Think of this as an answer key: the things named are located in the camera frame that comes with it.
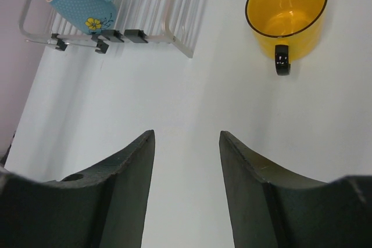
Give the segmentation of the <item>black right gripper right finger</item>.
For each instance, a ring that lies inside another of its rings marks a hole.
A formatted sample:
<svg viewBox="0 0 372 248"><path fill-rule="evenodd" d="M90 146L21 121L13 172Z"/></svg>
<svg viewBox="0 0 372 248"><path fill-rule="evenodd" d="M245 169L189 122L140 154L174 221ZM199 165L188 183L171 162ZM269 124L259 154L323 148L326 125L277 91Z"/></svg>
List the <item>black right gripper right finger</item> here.
<svg viewBox="0 0 372 248"><path fill-rule="evenodd" d="M299 175L220 133L235 247L370 247L371 176Z"/></svg>

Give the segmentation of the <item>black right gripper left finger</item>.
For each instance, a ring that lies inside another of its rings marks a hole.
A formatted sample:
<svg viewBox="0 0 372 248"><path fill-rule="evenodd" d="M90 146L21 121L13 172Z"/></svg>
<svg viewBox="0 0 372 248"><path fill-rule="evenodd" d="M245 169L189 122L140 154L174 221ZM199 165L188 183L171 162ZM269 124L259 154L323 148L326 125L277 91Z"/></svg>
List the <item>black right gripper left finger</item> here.
<svg viewBox="0 0 372 248"><path fill-rule="evenodd" d="M155 133L61 181L1 170L2 247L140 247Z"/></svg>

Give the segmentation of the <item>yellow mug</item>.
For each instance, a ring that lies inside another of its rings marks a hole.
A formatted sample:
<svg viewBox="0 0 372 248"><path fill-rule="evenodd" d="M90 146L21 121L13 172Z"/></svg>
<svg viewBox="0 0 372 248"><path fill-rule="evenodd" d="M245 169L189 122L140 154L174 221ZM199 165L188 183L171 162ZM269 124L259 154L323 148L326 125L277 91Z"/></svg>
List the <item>yellow mug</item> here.
<svg viewBox="0 0 372 248"><path fill-rule="evenodd" d="M287 76L318 44L328 0L246 0L245 18L262 52Z"/></svg>

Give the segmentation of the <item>clear acrylic dish rack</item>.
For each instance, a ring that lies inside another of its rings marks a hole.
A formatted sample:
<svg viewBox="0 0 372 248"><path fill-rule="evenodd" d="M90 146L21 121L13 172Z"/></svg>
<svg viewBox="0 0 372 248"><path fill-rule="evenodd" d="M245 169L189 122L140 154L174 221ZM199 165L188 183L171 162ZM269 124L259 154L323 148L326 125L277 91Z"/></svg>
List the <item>clear acrylic dish rack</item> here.
<svg viewBox="0 0 372 248"><path fill-rule="evenodd" d="M164 43L192 58L206 0L114 0L118 10L106 35L85 35L47 3L25 0L18 21L27 42L64 51L69 46L106 53L115 43Z"/></svg>

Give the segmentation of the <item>light blue mug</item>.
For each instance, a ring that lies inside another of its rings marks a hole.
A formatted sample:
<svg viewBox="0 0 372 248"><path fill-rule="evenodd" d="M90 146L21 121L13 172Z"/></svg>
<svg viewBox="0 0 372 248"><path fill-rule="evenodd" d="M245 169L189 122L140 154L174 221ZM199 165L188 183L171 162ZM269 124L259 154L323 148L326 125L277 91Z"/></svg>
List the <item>light blue mug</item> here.
<svg viewBox="0 0 372 248"><path fill-rule="evenodd" d="M84 34L111 30L117 18L114 0L46 0L64 19Z"/></svg>

